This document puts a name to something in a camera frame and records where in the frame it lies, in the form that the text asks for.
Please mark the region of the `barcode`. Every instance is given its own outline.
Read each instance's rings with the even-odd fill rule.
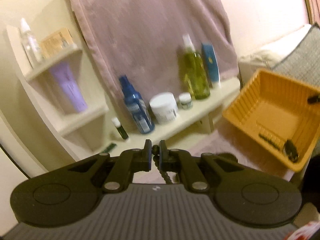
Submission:
[[[145,119],[141,119],[139,120],[139,123],[141,125],[141,128],[144,132],[149,132],[150,131],[150,127],[148,126],[148,123]]]

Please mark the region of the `green object on shelf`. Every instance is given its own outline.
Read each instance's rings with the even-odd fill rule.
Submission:
[[[102,152],[100,153],[109,153],[111,150],[113,150],[117,145],[115,143],[110,143],[107,148],[105,148]]]
[[[189,93],[195,99],[204,99],[210,96],[210,88],[202,62],[201,54],[196,51],[189,34],[183,35],[185,44],[184,63],[187,70]]]

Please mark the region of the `plastic basket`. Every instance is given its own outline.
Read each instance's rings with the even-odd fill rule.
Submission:
[[[317,94],[320,94],[320,88],[260,69],[223,116],[289,169],[298,172],[320,136],[320,103],[307,103],[309,97]],[[269,138],[280,150],[259,134]],[[283,153],[287,139],[297,148],[299,158],[296,163]]]

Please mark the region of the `clear bottle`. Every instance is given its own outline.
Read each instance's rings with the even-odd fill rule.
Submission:
[[[201,54],[196,51],[189,34],[183,35],[185,45],[184,62],[187,70],[187,79],[190,94],[195,99],[204,99],[210,96],[207,75],[202,62]]]
[[[43,56],[41,53],[41,48],[35,36],[31,32],[25,18],[21,19],[20,32],[22,45],[24,47],[24,50],[26,51],[31,66],[34,68],[43,61]]]

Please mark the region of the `white pump cap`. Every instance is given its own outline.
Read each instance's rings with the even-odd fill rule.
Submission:
[[[196,51],[195,46],[193,45],[190,35],[188,33],[183,35],[182,38],[186,49],[192,49],[192,51]]]
[[[113,125],[116,127],[116,128],[119,128],[121,126],[121,123],[119,121],[118,118],[112,118],[111,121],[113,122]]]
[[[22,33],[29,32],[29,31],[30,31],[30,27],[29,27],[29,25],[27,24],[25,18],[22,18],[22,19],[21,19],[20,24],[21,24],[20,30],[21,30]]]

